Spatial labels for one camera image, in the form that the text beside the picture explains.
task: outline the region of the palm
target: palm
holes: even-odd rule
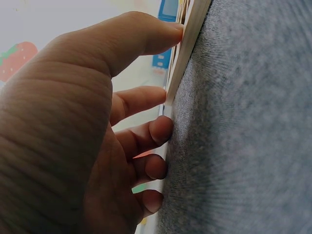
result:
[[[144,95],[147,92],[154,92],[155,95]],[[160,104],[164,98],[164,91],[155,87],[141,87],[113,95],[110,124],[93,166],[85,195],[85,215],[93,230],[134,233],[135,224],[159,208],[161,194],[156,191],[133,194],[132,188],[152,179],[164,178],[165,162],[156,155],[134,159],[133,157],[164,143],[172,130],[171,121],[161,117],[116,134],[111,125],[129,115]],[[130,104],[128,108],[124,107],[125,102]]]

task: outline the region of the red strawberry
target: red strawberry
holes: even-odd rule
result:
[[[38,50],[33,43],[23,42],[2,53],[0,56],[0,80],[6,82],[37,52]]]

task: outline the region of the knuckle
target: knuckle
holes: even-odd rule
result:
[[[128,17],[129,20],[133,20],[135,22],[142,22],[144,20],[147,20],[149,17],[151,17],[150,15],[143,13],[143,12],[139,12],[139,11],[130,11],[127,13],[124,13],[125,17]]]

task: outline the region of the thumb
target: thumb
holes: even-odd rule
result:
[[[128,12],[58,37],[45,50],[49,58],[45,57],[46,53],[42,57],[89,67],[114,77],[138,56],[159,54],[173,47],[182,39],[182,32],[181,24]]]

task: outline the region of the fingernail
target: fingernail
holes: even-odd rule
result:
[[[176,22],[168,22],[167,23],[169,26],[178,29],[178,30],[182,30],[184,28],[184,25],[181,23],[176,23]]]

